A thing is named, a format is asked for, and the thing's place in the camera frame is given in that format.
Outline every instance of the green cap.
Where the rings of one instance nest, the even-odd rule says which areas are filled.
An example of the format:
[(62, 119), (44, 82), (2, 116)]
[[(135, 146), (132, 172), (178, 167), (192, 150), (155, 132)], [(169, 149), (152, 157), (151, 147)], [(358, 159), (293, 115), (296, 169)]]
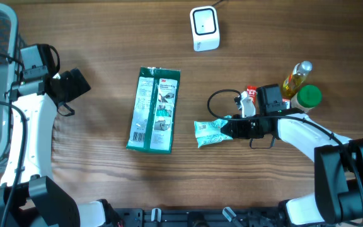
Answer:
[(313, 108), (321, 102), (321, 91), (314, 85), (306, 85), (297, 93), (297, 102), (306, 108)]

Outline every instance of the black bracket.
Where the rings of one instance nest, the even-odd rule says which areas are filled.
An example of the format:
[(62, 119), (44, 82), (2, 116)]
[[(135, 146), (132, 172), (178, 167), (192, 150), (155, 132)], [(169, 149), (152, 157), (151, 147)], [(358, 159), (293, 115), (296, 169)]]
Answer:
[(253, 146), (252, 146), (252, 143), (253, 143), (253, 138), (251, 138), (250, 139), (250, 143), (249, 143), (249, 147), (251, 148), (251, 149), (270, 149), (270, 148), (272, 148), (272, 147), (274, 147), (274, 144), (275, 144), (275, 136), (273, 136), (272, 137), (272, 139), (271, 139), (271, 143), (270, 143), (270, 146), (269, 147), (267, 147), (267, 148), (254, 148)]
[[(11, 187), (0, 188), (0, 224)], [(21, 209), (31, 199), (35, 207)], [(38, 217), (43, 217), (45, 224), (52, 226), (80, 226), (78, 207), (49, 177), (30, 180), (16, 187), (13, 207), (9, 211), (6, 226), (29, 226)]]
[[(345, 149), (343, 152), (355, 158), (363, 187), (363, 139), (350, 141)], [(349, 166), (346, 154), (341, 152), (338, 146), (322, 146), (314, 151), (316, 204), (323, 219), (331, 224), (363, 217), (357, 181), (346, 179), (345, 169)]]
[[(295, 227), (287, 225), (286, 221), (289, 221), (289, 218), (287, 220), (282, 206), (236, 209), (234, 213), (244, 227)], [(225, 218), (222, 209), (162, 210), (160, 222), (151, 221), (151, 211), (144, 211), (143, 214), (143, 225), (139, 227), (236, 227)], [(125, 226), (138, 227), (135, 223), (126, 221)], [(334, 227), (334, 225), (311, 224), (307, 227)]]
[[(232, 118), (241, 119), (241, 116), (240, 114), (235, 114)], [(230, 136), (233, 139), (261, 139), (269, 132), (270, 127), (272, 126), (271, 123), (271, 119), (230, 120), (221, 128), (221, 133)]]

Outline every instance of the white device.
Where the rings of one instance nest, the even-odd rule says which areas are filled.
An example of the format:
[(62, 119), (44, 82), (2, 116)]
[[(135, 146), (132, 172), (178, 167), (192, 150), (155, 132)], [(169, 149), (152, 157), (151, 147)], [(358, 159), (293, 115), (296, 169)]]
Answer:
[(247, 91), (242, 92), (240, 103), (237, 103), (238, 110), (242, 111), (242, 118), (252, 117), (256, 115), (256, 107)]
[[(28, 118), (26, 135), (26, 149), (23, 160), (24, 171), (21, 174), (19, 183), (30, 181), (33, 175), (41, 177), (48, 176), (53, 179), (51, 167), (51, 140), (57, 107), (48, 94), (31, 94), (19, 97), (13, 102)], [(11, 151), (5, 173), (1, 178), (0, 185), (4, 183), (8, 187), (13, 185), (16, 176), (16, 166), (19, 160), (19, 153), (22, 138), (22, 122), (17, 111), (13, 111), (13, 132), (11, 140)]]
[(214, 50), (219, 46), (217, 11), (212, 6), (194, 8), (190, 12), (195, 51)]
[[(305, 113), (294, 113), (288, 115), (312, 122), (329, 133), (332, 131), (312, 121)], [(351, 140), (348, 137), (334, 134), (334, 136), (342, 143), (348, 144)], [(292, 119), (278, 120), (278, 137), (286, 143), (289, 143), (304, 153), (310, 160), (314, 161), (314, 149), (320, 146), (338, 144), (330, 139), (329, 136), (321, 132), (319, 129)], [(315, 194), (305, 195), (297, 199), (291, 199), (287, 202), (287, 212), (289, 219), (293, 224), (302, 225), (309, 223), (322, 223), (325, 220), (321, 217), (319, 209), (316, 205)]]

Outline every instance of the wood grain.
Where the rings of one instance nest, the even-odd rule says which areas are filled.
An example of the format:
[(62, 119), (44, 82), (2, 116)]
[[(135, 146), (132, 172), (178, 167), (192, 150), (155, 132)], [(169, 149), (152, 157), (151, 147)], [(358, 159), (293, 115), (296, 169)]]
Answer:
[[(363, 1), (228, 1), (217, 9), (220, 47), (194, 52), (189, 12), (208, 4), (13, 5), (28, 44), (55, 46), (61, 69), (80, 68), (92, 87), (70, 103), (75, 116), (57, 116), (53, 131), (54, 179), (76, 202), (275, 206), (311, 193), (313, 164), (291, 145), (251, 150), (234, 140), (197, 149), (193, 126), (214, 120), (206, 109), (213, 92), (281, 84), (303, 60), (314, 64), (307, 83), (323, 93), (310, 117), (363, 137)], [(181, 69), (171, 155), (125, 149), (141, 66)], [(231, 95), (212, 106), (220, 115), (238, 112)]]

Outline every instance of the green package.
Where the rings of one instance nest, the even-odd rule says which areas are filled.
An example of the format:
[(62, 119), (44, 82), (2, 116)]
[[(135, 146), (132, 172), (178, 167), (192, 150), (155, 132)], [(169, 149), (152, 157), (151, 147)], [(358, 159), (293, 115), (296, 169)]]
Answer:
[(171, 153), (180, 71), (141, 67), (127, 149)]

